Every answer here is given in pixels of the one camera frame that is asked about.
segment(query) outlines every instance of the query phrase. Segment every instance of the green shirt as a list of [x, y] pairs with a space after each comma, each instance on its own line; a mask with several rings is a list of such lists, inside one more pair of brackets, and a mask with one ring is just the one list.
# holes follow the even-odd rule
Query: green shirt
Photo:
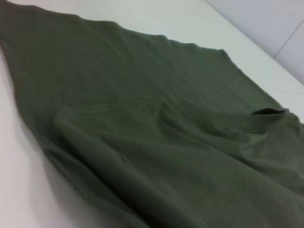
[[298, 118], [229, 59], [0, 0], [19, 113], [114, 228], [302, 228]]

